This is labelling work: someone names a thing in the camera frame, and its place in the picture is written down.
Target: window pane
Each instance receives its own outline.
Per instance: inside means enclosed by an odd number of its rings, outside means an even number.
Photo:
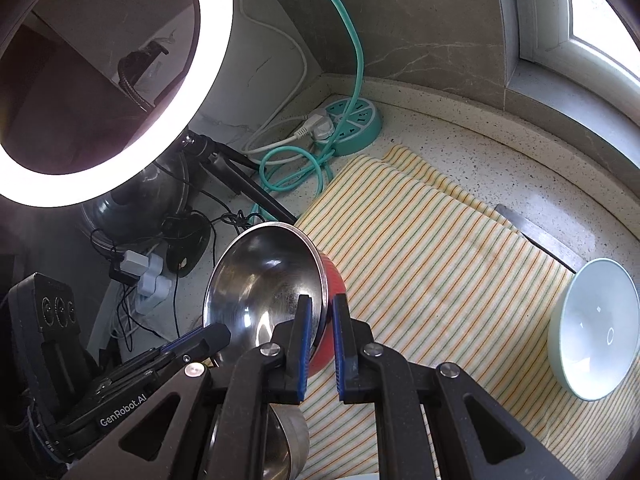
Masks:
[[[603,51],[636,77],[640,77],[640,52],[606,0],[571,1],[572,34]]]

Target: window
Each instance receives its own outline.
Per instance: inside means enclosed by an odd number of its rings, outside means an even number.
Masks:
[[[640,125],[640,52],[605,0],[517,0],[520,57],[593,91]]]

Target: round teal power strip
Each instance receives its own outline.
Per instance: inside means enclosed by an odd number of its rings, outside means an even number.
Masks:
[[[349,98],[340,99],[324,107],[334,127],[340,122],[349,100]],[[363,150],[376,140],[381,129],[382,120],[376,105],[360,97],[335,139],[332,146],[332,150],[335,150],[334,155],[351,155]],[[322,149],[326,145],[326,140],[316,140],[316,145]]]

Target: bowl rim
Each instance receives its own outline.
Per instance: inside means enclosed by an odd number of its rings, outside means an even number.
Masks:
[[[580,273],[584,269],[586,269],[588,266],[590,266],[591,264],[594,264],[596,262],[609,262],[609,263],[615,264],[616,266],[618,266],[622,270],[622,272],[625,273],[626,277],[629,280],[629,283],[631,283],[631,286],[633,287],[633,290],[636,292],[636,305],[638,307],[638,337],[637,337],[637,340],[636,340],[636,348],[634,350],[634,355],[633,355],[632,359],[630,360],[629,366],[626,368],[626,371],[625,371],[624,375],[622,376],[622,379],[618,382],[618,384],[616,384],[606,394],[604,394],[604,395],[602,395],[600,397],[587,398],[587,397],[583,397],[583,396],[579,395],[578,392],[576,392],[574,386],[571,384],[571,381],[569,380],[569,377],[567,376],[567,374],[566,374],[566,372],[564,370],[564,358],[562,356],[562,322],[564,321],[564,311],[566,310],[567,299],[569,298],[569,294],[571,293],[571,290],[572,290],[575,282],[577,281],[578,276],[580,275]],[[634,283],[634,280],[631,278],[629,273],[626,272],[626,269],[625,269],[625,267],[622,266],[622,264],[618,263],[616,260],[612,260],[611,258],[596,258],[594,260],[588,261],[586,264],[584,264],[584,266],[580,270],[578,270],[578,272],[575,273],[575,275],[571,279],[571,282],[569,283],[567,288],[564,290],[564,300],[562,300],[562,310],[560,311],[560,319],[559,319],[559,322],[558,322],[558,346],[559,346],[559,348],[558,348],[558,356],[559,356],[559,361],[560,361],[560,369],[562,370],[562,376],[564,377],[564,380],[566,381],[567,385],[569,386],[572,394],[574,394],[579,399],[586,400],[588,402],[591,402],[591,401],[594,401],[594,400],[603,399],[604,397],[608,396],[613,390],[615,390],[620,385],[620,383],[624,380],[626,375],[629,373],[629,370],[631,370],[631,367],[632,367],[632,365],[634,363],[635,356],[638,354],[638,347],[640,346],[640,299],[638,297],[638,290],[636,289],[636,284]]]
[[[202,325],[203,326],[207,326],[210,323],[210,319],[209,319],[209,309],[207,307],[207,302],[209,300],[209,296],[211,293],[211,283],[213,282],[213,278],[216,275],[216,271],[218,270],[218,267],[220,266],[220,263],[222,262],[222,260],[224,259],[224,257],[226,256],[226,254],[232,249],[232,247],[238,242],[238,240],[240,240],[241,238],[249,235],[250,233],[254,232],[255,230],[261,229],[261,228],[265,228],[265,227],[281,227],[283,229],[286,229],[287,231],[295,234],[300,241],[302,241],[303,244],[306,245],[306,248],[309,250],[309,252],[311,253],[311,255],[313,256],[314,261],[316,262],[316,267],[318,268],[318,275],[320,277],[320,287],[321,287],[321,293],[322,293],[322,301],[321,304],[319,306],[315,305],[312,302],[312,316],[315,319],[316,316],[318,317],[318,326],[311,328],[312,330],[312,345],[311,345],[311,357],[313,357],[313,354],[315,353],[315,350],[318,348],[318,345],[320,344],[320,341],[322,339],[322,334],[324,333],[324,330],[326,329],[326,322],[327,322],[327,309],[328,309],[328,304],[329,304],[329,283],[328,283],[328,278],[326,275],[326,271],[324,269],[324,264],[322,263],[322,258],[320,256],[320,252],[318,250],[318,248],[316,248],[316,246],[313,244],[313,242],[309,239],[309,237],[307,235],[305,235],[300,229],[298,229],[297,227],[295,227],[292,224],[287,224],[284,222],[262,222],[258,225],[255,225],[249,229],[247,229],[246,231],[240,233],[230,244],[229,246],[226,248],[226,250],[222,253],[222,255],[220,256],[220,259],[218,260],[218,262],[216,263],[216,265],[213,267],[213,270],[211,271],[211,276],[209,277],[209,283],[207,283],[207,290],[205,292],[204,295],[204,301],[202,303]]]

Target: red bowl exterior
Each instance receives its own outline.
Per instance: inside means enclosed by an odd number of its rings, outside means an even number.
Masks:
[[[334,327],[332,323],[333,312],[333,300],[336,294],[346,294],[347,289],[342,280],[342,276],[338,269],[335,268],[334,263],[329,259],[326,254],[320,253],[320,259],[322,260],[322,266],[326,273],[327,288],[329,292],[329,304],[326,310],[326,323],[320,343],[316,348],[316,352],[309,361],[309,377],[314,376],[320,372],[325,366],[331,362],[334,358]]]

